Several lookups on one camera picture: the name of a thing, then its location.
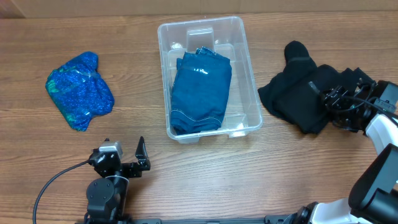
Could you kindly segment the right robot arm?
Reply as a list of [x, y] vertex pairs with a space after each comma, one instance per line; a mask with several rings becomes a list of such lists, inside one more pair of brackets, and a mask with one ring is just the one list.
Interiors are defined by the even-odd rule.
[[334, 123], [363, 131], [377, 157], [356, 181], [348, 197], [313, 202], [285, 219], [286, 223], [397, 223], [397, 85], [359, 82], [355, 91], [337, 86], [320, 93]]

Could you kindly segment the shiny blue sequin garment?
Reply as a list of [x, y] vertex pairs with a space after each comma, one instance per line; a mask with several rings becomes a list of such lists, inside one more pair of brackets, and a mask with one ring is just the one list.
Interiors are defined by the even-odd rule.
[[45, 88], [68, 125], [86, 131], [91, 120], [113, 110], [114, 96], [98, 73], [98, 55], [84, 52], [48, 76]]

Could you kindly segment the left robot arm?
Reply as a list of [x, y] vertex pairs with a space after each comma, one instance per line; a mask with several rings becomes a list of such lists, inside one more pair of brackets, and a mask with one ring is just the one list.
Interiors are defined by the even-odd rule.
[[86, 190], [88, 199], [85, 223], [132, 223], [130, 215], [124, 214], [129, 180], [140, 178], [150, 170], [144, 138], [139, 139], [135, 152], [136, 162], [123, 163], [123, 151], [119, 141], [106, 139], [94, 149], [88, 159], [89, 165], [100, 175]]

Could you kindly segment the black taped garment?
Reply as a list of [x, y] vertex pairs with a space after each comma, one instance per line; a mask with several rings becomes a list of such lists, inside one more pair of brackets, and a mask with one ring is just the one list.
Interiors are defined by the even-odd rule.
[[321, 65], [276, 99], [275, 109], [304, 134], [319, 134], [329, 122], [321, 94], [341, 83], [341, 74]]

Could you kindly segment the blue denim jeans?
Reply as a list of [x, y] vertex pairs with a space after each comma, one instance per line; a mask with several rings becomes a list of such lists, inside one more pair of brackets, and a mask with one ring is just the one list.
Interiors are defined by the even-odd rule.
[[178, 135], [221, 127], [228, 104], [230, 59], [206, 47], [177, 59], [171, 92], [170, 125]]

